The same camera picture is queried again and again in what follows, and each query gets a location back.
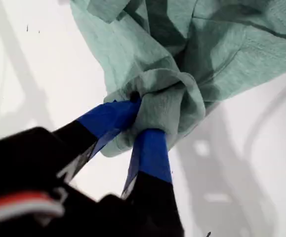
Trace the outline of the moving taped gripper finger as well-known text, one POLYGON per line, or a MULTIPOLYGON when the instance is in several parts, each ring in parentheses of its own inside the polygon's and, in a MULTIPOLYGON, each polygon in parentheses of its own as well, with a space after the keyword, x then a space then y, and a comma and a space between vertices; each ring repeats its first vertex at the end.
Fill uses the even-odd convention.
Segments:
POLYGON ((140 105, 140 99, 104 103, 54 131, 73 153, 57 177, 70 182, 103 147, 133 124, 140 105))

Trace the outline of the fixed taped gripper finger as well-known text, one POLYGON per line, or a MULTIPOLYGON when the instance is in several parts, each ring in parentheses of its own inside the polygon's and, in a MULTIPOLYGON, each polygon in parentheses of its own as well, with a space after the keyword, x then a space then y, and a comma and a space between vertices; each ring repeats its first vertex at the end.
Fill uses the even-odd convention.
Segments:
POLYGON ((177 212, 162 130, 145 130, 136 137, 122 198, 153 212, 177 212))

